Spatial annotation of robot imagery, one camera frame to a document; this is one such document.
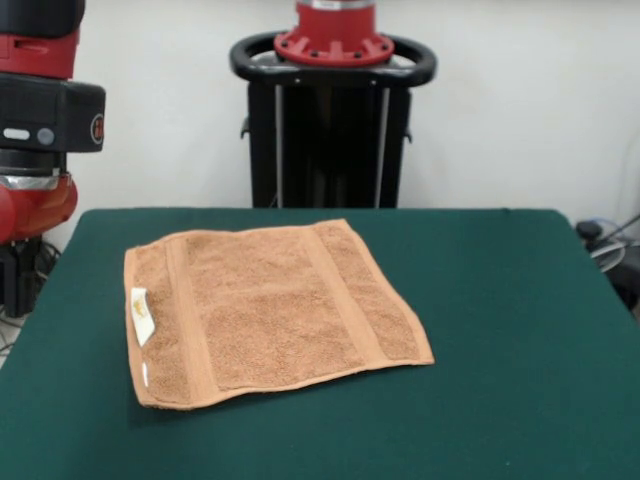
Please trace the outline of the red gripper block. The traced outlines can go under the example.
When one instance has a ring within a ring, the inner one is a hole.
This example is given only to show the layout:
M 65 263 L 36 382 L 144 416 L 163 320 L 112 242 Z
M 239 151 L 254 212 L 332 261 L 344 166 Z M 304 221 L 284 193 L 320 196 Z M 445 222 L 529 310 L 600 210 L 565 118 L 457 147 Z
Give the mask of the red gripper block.
M 39 293 L 36 259 L 42 246 L 37 236 L 69 220 L 77 201 L 70 174 L 1 176 L 1 305 L 9 317 L 33 310 Z

